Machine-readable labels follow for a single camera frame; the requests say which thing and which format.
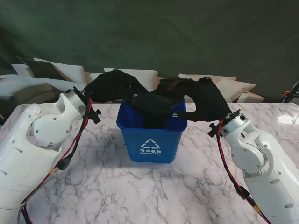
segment black garment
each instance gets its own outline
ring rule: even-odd
[[[178,113],[178,116],[191,121],[214,121],[226,117],[231,110],[217,86],[208,77],[198,81],[179,77],[163,79],[157,94],[181,100],[184,95],[193,99],[196,111]]]
[[[172,116],[176,101],[154,93],[145,93],[126,100],[126,103],[144,115],[144,128],[162,129]]]
[[[129,99],[134,94],[141,93],[148,91],[134,76],[117,69],[99,75],[84,88],[84,94],[99,103]]]

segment couch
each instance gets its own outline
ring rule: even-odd
[[[79,90],[83,90],[87,84],[96,79],[98,75],[101,75],[100,72],[85,72],[84,68],[78,65],[48,62],[38,58],[34,58],[34,61],[51,63],[55,70],[63,77],[63,80],[43,78],[41,76],[35,77],[36,73],[29,66],[25,64],[13,64],[12,66],[16,70],[17,75],[0,76],[0,114],[5,118],[19,104],[55,102],[59,93],[73,86]],[[112,71],[113,69],[105,68],[104,71]],[[158,72],[153,70],[120,70],[135,76],[149,91],[156,89],[159,81],[162,79],[161,77],[157,77]],[[186,74],[179,74],[178,76],[194,80],[207,76],[211,77],[227,102],[260,103],[264,100],[263,97],[249,92],[249,90],[254,88],[254,84],[238,82],[236,81],[236,77]],[[192,103],[192,99],[186,96],[186,102]]]

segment dark green backdrop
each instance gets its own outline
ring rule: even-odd
[[[299,79],[297,0],[0,0],[0,55],[236,76],[279,99]]]

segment marble table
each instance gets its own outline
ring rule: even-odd
[[[24,110],[17,107],[0,130],[2,140]],[[171,164],[132,162],[116,125],[118,104],[93,105],[101,122],[89,121],[69,167],[28,203],[34,224],[264,224],[230,182],[209,123],[188,122]],[[273,134],[299,165],[299,107],[295,104],[230,104]],[[187,104],[189,111],[194,104]],[[65,148],[82,120],[73,124]],[[242,173],[228,166],[245,186]]]

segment white robotic arm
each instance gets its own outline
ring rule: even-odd
[[[1,142],[0,224],[9,222],[22,201],[50,172],[70,132],[71,123],[85,113],[82,94],[75,91],[61,93],[53,104],[30,105]],[[43,146],[28,140],[31,127],[38,144]]]
[[[234,114],[221,134],[255,203],[272,224],[298,224],[298,168],[271,134],[255,128],[243,114]]]

